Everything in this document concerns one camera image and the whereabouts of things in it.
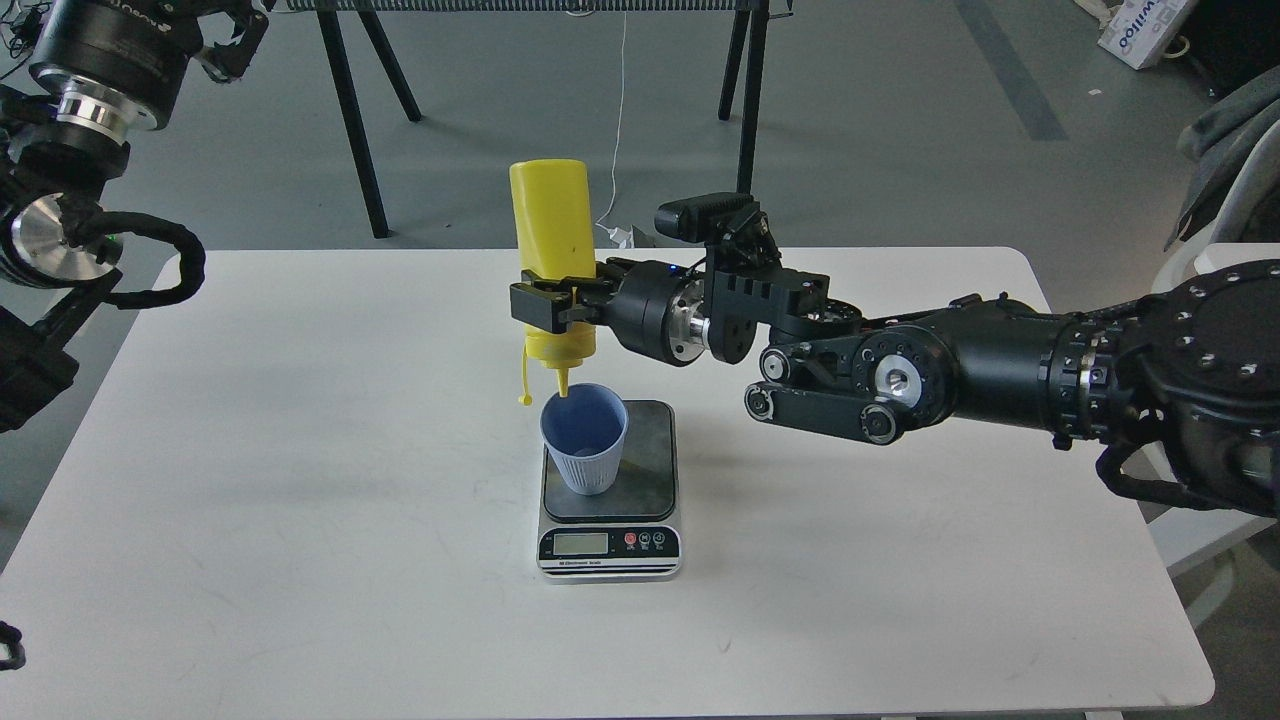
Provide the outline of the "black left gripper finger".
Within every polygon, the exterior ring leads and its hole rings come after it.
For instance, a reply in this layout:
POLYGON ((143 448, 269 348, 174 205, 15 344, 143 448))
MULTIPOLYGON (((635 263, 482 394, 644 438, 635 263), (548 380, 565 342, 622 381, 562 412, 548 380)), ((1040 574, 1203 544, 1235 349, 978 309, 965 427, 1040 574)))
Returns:
POLYGON ((195 59, 215 83, 227 85, 239 79, 248 69, 261 44, 269 19, 256 1, 191 1, 189 15, 227 15, 233 29, 229 44, 204 45, 195 59))

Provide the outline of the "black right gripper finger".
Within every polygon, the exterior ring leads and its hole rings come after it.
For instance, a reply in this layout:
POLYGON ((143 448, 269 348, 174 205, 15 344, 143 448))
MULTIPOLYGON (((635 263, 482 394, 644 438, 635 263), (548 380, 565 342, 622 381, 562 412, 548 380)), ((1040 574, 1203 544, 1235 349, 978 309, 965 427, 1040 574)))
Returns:
POLYGON ((614 295, 614 281, 521 281, 509 286, 509 314, 525 325, 564 334, 579 323, 604 325, 614 295))

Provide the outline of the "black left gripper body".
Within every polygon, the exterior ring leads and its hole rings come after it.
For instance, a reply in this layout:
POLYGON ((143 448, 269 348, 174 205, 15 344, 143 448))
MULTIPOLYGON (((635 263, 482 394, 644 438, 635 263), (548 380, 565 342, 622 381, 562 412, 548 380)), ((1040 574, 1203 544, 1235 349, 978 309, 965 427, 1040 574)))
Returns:
POLYGON ((151 127, 168 126, 187 65, 204 47, 195 18, 165 14, 159 1, 55 1, 29 60, 50 94, 70 77, 106 86, 140 105, 151 127))

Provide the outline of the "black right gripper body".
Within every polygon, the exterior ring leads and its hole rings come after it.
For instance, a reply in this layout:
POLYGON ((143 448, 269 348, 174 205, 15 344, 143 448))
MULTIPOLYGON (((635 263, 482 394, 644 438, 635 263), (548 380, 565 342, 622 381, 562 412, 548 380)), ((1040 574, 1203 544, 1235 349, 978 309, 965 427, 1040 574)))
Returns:
POLYGON ((611 258, 598 265, 611 287, 603 325, 627 350, 686 366, 705 351, 703 274, 666 261, 611 258))

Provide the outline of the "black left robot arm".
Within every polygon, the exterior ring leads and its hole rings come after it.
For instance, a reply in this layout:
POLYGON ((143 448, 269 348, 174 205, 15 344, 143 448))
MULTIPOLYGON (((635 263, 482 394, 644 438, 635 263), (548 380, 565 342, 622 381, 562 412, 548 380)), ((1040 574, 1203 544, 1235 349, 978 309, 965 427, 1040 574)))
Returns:
POLYGON ((1 428, 22 428, 79 369, 65 350, 104 304, 143 310, 201 290, 206 251, 184 225, 101 206, 128 133, 172 118, 187 67, 238 79, 268 29, 265 1, 55 1, 29 55, 37 94, 3 87, 3 277, 65 296, 31 324, 3 313, 1 428), (178 282, 120 292, 122 234, 172 246, 178 282))

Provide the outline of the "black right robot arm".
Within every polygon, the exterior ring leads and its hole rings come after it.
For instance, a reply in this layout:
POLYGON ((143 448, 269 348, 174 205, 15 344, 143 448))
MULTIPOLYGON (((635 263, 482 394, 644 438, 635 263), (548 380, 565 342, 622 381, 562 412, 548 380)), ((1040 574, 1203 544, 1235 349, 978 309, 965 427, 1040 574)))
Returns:
POLYGON ((699 243, 695 266, 586 256, 526 266, 516 320, 554 336, 611 329, 673 366, 709 351, 742 361, 769 328, 758 421, 869 445, 951 416, 1096 441, 1115 495, 1178 509, 1277 516, 1277 261, 1192 277, 1084 313, 1044 314, 1001 293, 868 319, 826 275, 786 268, 748 193, 662 205, 662 234, 699 243))

